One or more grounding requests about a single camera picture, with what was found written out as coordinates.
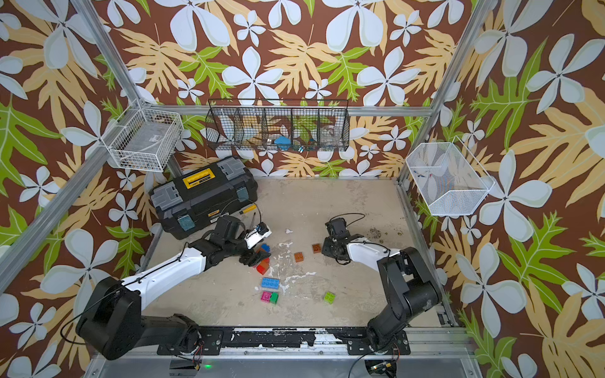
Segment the red long lego brick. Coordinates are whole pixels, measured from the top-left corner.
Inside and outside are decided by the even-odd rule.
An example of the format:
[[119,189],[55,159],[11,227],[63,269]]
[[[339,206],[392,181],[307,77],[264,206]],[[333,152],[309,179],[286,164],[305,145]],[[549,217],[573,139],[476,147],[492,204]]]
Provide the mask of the red long lego brick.
[[261,274],[261,275],[265,275],[266,272],[269,270],[269,261],[268,260],[264,260],[261,261],[257,266],[256,266],[256,270]]

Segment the lime green lego brick front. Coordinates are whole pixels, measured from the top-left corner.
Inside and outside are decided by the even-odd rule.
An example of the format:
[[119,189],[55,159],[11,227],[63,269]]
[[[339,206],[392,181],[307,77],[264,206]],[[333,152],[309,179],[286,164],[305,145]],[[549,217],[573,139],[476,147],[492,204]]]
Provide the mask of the lime green lego brick front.
[[336,296],[332,292],[327,291],[324,295],[324,301],[329,304],[333,304],[335,297]]

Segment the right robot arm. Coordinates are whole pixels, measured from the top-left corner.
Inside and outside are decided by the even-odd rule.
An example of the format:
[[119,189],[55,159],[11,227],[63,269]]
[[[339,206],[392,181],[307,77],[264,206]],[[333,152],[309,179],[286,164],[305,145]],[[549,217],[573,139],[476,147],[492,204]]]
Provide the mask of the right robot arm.
[[343,217],[326,222],[328,236],[321,253],[342,265],[363,264],[381,277],[387,305],[366,326],[366,338],[377,351],[393,343],[408,324],[442,302],[439,283],[414,247],[396,249],[352,234]]

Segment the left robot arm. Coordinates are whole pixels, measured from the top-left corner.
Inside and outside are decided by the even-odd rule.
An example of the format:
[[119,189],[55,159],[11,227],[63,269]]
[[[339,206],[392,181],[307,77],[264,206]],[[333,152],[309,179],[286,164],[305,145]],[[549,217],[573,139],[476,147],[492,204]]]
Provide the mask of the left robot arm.
[[238,257],[245,266],[262,262],[269,254],[260,244],[271,234],[264,222],[247,229],[236,217],[219,217],[214,229],[163,263],[121,280],[101,280],[77,318],[77,335],[108,360],[144,346],[157,346],[159,354],[178,357],[201,354],[204,340],[195,321],[182,314],[145,316],[143,311],[169,290],[226,258]]

